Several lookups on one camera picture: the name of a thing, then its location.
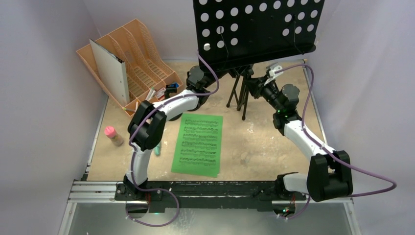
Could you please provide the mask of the black tripod music stand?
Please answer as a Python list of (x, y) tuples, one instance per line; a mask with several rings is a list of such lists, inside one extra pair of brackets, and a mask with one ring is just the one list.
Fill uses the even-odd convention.
[(206, 88), (231, 70), (315, 50), (322, 0), (195, 0)]

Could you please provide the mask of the black mic stand for pink mic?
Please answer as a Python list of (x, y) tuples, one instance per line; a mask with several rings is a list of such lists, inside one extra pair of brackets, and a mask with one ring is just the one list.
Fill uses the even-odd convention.
[(173, 87), (172, 84), (166, 85), (165, 88), (166, 88), (166, 91), (164, 94), (165, 99), (169, 99), (171, 94), (176, 94), (178, 91), (178, 88)]

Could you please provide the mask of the mint green toy microphone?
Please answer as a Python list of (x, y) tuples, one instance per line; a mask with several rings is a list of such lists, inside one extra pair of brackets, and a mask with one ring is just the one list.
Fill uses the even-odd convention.
[(161, 143), (160, 142), (154, 148), (154, 153), (157, 157), (161, 155)]

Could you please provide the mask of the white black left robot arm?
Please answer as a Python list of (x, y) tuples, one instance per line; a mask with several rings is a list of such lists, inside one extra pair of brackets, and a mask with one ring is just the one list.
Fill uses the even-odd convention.
[(203, 105), (212, 94), (207, 87), (218, 82), (227, 73), (227, 70), (207, 71), (206, 67), (193, 66), (187, 73), (186, 88), (181, 93), (163, 101), (145, 101), (139, 105), (127, 128), (133, 154), (129, 170), (123, 179), (127, 194), (133, 200), (140, 200), (146, 194), (143, 183), (148, 179), (150, 156), (162, 139), (166, 122)]

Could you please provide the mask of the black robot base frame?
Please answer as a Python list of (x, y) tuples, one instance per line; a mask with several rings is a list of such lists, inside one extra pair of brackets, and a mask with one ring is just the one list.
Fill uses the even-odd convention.
[(115, 200), (127, 202), (132, 210), (134, 201), (145, 202), (148, 212), (181, 209), (256, 209), (259, 212), (291, 214), (292, 199), (305, 200), (300, 192), (289, 192), (274, 181), (146, 181), (145, 191), (132, 192), (118, 182)]

